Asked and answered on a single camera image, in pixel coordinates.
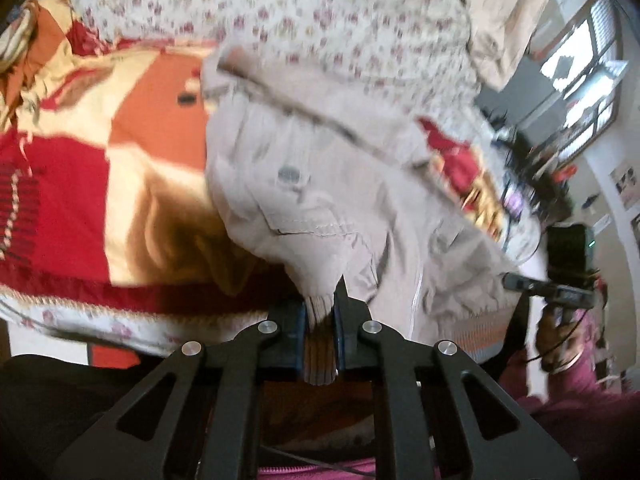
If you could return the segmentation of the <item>magenta sleeve forearm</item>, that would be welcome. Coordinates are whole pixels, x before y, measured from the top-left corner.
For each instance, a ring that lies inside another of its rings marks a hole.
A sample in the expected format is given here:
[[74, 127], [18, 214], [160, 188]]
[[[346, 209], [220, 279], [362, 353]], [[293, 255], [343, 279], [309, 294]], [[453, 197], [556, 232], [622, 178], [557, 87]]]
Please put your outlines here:
[[583, 479], [639, 477], [639, 393], [605, 391], [592, 366], [596, 329], [587, 315], [577, 327], [579, 359], [548, 376], [548, 399], [528, 392], [527, 351], [515, 352], [500, 386], [574, 458]]

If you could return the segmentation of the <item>person's right hand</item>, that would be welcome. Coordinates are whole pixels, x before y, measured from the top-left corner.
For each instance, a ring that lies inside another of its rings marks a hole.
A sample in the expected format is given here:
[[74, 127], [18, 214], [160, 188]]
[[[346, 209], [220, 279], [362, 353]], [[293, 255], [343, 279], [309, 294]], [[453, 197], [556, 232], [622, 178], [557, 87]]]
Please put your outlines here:
[[541, 369], [558, 374], [571, 368], [587, 349], [590, 332], [591, 318], [586, 310], [545, 307], [535, 340]]

